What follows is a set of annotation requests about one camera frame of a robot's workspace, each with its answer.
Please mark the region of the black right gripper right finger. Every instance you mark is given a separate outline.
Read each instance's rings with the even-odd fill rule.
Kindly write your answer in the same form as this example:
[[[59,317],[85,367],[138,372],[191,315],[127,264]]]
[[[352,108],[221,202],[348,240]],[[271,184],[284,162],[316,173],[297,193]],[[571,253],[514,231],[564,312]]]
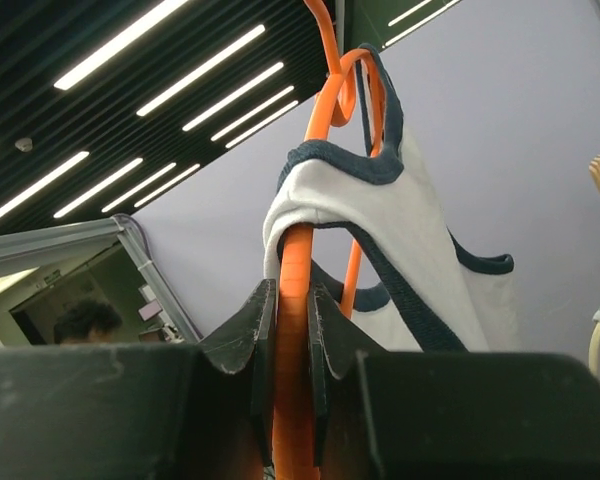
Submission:
[[[325,479],[600,479],[600,383],[561,355],[390,352],[308,296]]]

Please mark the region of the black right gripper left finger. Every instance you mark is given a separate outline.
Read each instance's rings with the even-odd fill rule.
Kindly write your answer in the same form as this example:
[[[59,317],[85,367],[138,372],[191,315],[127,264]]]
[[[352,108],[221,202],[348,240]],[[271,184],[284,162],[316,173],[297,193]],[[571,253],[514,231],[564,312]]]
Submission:
[[[0,349],[0,479],[260,479],[276,284],[201,342]]]

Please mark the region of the orange plastic hanger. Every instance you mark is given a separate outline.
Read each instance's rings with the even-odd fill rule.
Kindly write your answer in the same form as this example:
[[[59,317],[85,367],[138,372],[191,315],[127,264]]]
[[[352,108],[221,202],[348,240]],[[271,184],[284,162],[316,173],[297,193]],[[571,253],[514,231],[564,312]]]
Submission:
[[[348,320],[362,250],[351,246],[342,301],[311,284],[314,229],[283,235],[276,315],[273,461],[279,479],[368,479],[366,421],[356,355],[369,338]]]

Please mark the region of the white navy-trimmed tank top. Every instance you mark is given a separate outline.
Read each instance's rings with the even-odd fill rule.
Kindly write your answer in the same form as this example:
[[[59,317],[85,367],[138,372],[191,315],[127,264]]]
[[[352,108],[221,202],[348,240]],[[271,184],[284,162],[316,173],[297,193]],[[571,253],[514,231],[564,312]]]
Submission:
[[[289,152],[263,224],[264,273],[279,277],[289,227],[343,228],[379,278],[356,292],[352,320],[382,347],[514,351],[513,258],[473,255],[450,233],[391,78],[379,76],[387,94],[380,153],[326,140]]]

